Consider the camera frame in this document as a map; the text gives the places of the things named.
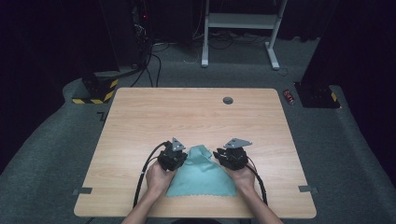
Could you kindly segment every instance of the light blue cloth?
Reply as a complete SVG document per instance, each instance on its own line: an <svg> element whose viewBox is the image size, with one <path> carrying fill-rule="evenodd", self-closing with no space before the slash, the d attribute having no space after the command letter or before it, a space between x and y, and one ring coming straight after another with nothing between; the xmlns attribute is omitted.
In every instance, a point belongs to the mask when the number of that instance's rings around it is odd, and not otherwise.
<svg viewBox="0 0 396 224"><path fill-rule="evenodd" d="M216 195L235 196L233 180L210 160L212 153L204 146L192 147L184 164L178 168L166 196Z"/></svg>

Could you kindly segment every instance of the controller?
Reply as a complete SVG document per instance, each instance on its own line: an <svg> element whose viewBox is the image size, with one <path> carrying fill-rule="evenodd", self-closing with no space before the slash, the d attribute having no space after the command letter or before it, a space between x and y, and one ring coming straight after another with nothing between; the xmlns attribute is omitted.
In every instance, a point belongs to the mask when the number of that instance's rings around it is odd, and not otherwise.
<svg viewBox="0 0 396 224"><path fill-rule="evenodd" d="M158 163L165 171L174 171L182 166L187 159L187 154L181 151L185 147L175 137L172 139L172 143L166 141L164 145L165 150L161 151L158 156Z"/></svg>
<svg viewBox="0 0 396 224"><path fill-rule="evenodd" d="M218 152L213 152L220 165L230 170L240 170L248 164L248 155L243 149L245 146L252 145L251 142L238 138L233 138L223 148L218 148Z"/></svg>

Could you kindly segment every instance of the table top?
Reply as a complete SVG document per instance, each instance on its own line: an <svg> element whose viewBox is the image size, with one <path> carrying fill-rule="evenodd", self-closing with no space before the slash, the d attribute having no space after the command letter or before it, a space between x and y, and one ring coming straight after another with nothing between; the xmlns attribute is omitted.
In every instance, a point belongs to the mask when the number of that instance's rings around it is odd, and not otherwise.
<svg viewBox="0 0 396 224"><path fill-rule="evenodd" d="M224 97L233 103L224 104ZM92 192L79 194L75 214L126 217L149 153L172 137L186 152L198 145L216 151L233 137L251 141L244 149L262 178L270 208L284 218L316 215L310 192L298 188L307 183L277 92L214 88L118 89L82 186ZM146 190L145 180L139 198ZM163 197L148 216L253 217L239 195Z"/></svg>

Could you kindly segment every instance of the white metal frame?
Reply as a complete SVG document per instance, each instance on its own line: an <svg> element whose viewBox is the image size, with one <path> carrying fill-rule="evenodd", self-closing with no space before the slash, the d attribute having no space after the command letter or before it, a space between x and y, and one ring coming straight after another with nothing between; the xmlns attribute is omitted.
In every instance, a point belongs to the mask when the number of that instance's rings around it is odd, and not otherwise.
<svg viewBox="0 0 396 224"><path fill-rule="evenodd" d="M276 15L210 13L209 2L209 0L206 0L205 33L204 45L202 49L202 67L209 66L209 27L222 27L273 30L270 42L265 42L265 49L268 52L268 56L270 58L273 69L278 70L280 68L274 53L274 44L280 23L282 22L283 12L285 11L288 0L282 0L280 10Z"/></svg>

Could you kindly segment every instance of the yellow and black hazard tape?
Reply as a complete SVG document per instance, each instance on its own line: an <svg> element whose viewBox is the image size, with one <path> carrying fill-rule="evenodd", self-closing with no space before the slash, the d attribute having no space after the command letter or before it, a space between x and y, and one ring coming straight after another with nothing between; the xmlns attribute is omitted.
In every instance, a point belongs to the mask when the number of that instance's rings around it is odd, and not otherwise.
<svg viewBox="0 0 396 224"><path fill-rule="evenodd" d="M102 92L103 97L101 98L84 98L84 97L73 97L72 101L73 103L77 105L84 105L84 104L107 104L111 97L114 94L114 90L116 89L117 83L119 82L118 79L113 80L108 89L106 89L104 92Z"/></svg>

